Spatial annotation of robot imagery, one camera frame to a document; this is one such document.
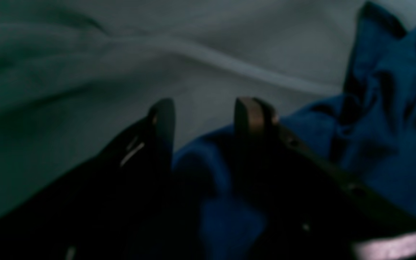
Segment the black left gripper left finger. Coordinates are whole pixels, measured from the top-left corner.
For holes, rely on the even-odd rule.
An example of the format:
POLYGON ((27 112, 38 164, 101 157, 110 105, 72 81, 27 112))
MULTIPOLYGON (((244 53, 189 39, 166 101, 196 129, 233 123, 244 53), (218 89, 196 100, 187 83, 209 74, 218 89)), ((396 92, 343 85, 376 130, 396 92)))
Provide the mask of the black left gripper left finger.
POLYGON ((122 260, 171 173, 174 101, 158 101, 100 153, 0 217, 0 260, 122 260))

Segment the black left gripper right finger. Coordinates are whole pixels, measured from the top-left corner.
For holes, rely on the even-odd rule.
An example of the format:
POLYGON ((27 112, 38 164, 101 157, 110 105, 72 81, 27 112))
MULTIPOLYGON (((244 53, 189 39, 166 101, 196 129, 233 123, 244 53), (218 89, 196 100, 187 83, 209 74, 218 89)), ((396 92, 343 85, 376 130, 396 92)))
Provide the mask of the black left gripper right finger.
POLYGON ((284 260, 416 260, 416 219, 282 125, 272 105, 235 102, 235 190, 265 212, 255 255, 284 260))

